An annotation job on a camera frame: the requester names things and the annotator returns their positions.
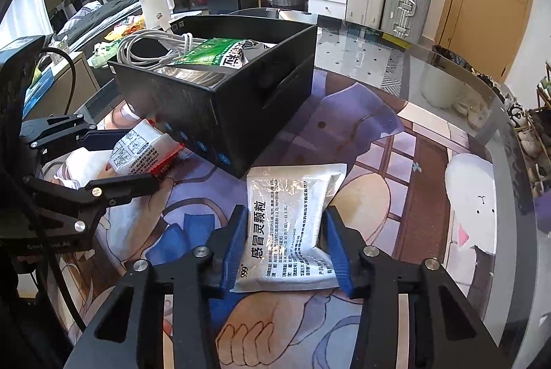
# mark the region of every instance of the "coiled cable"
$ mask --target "coiled cable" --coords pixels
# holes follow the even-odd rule
[[[132,53],[132,46],[143,38],[151,38],[159,41],[159,43],[168,49],[168,52],[164,56],[159,57],[147,58],[137,56]],[[144,29],[134,32],[122,39],[118,47],[117,60],[119,63],[141,67],[148,71],[155,71],[173,63],[179,57],[187,54],[191,49],[204,41],[205,40],[194,38],[190,33],[174,35],[173,33],[164,32],[162,30]]]

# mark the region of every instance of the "white kettle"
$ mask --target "white kettle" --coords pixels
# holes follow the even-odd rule
[[[139,0],[142,5],[142,13],[147,29],[161,27],[168,30],[170,27],[171,13],[174,8],[174,0]]]

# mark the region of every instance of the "cartoon hand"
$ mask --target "cartoon hand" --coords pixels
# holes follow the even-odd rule
[[[287,349],[299,329],[312,292],[259,293],[233,309],[217,338],[224,365],[270,365]]]

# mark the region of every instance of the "glass tabletop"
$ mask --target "glass tabletop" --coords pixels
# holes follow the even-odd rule
[[[530,363],[550,334],[539,327],[545,293],[536,291],[546,236],[537,230],[523,155],[496,92],[432,51],[363,26],[281,9],[232,15],[316,24],[314,79],[323,78],[333,95],[349,79],[389,95],[404,131],[374,142],[347,177],[378,173],[388,184],[392,201],[378,240],[405,261],[434,252],[511,365]],[[78,112],[98,122],[121,101],[113,80]]]

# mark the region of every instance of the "metal screw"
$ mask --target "metal screw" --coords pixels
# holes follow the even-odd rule
[[[379,253],[379,248],[377,248],[376,246],[366,246],[364,248],[364,254],[368,257],[377,257]]]
[[[434,270],[439,269],[440,263],[438,263],[438,261],[436,259],[426,259],[425,266],[429,270],[434,271]]]
[[[79,220],[74,224],[74,230],[77,232],[84,232],[85,229],[86,224],[82,220]]]
[[[139,261],[136,261],[134,262],[134,270],[136,271],[143,271],[145,268],[147,268],[147,266],[149,265],[149,263],[145,260],[139,260]]]
[[[194,249],[195,257],[205,257],[209,254],[210,250],[206,246],[198,246]]]

